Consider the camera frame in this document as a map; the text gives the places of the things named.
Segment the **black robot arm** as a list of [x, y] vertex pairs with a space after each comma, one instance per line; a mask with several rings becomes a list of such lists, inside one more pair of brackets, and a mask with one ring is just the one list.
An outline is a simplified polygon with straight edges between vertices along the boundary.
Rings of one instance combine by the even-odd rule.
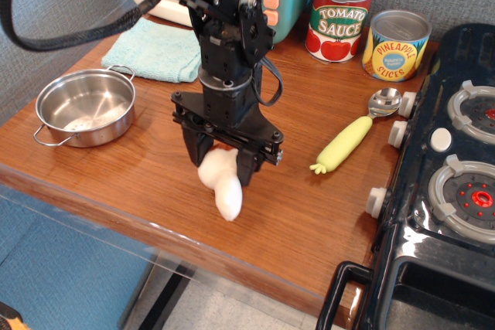
[[199, 93], [177, 91], [174, 119], [191, 161], [200, 165], [215, 141], [237, 149], [237, 177], [248, 185], [263, 163], [277, 164], [284, 136], [261, 112], [265, 70], [275, 31], [261, 0], [177, 0], [189, 10], [200, 44]]

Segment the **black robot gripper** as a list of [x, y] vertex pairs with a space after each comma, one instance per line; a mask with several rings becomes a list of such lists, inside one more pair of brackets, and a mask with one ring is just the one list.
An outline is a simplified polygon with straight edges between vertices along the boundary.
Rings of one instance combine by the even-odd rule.
[[264, 162], [277, 165], [282, 160], [283, 133], [261, 113], [260, 106], [274, 104], [282, 95], [283, 83], [273, 98], [261, 99], [260, 70], [245, 73], [238, 80], [220, 80], [201, 70], [200, 93], [176, 91], [174, 121], [182, 126], [189, 158], [200, 166], [213, 146], [220, 141], [237, 148], [237, 177], [248, 186]]

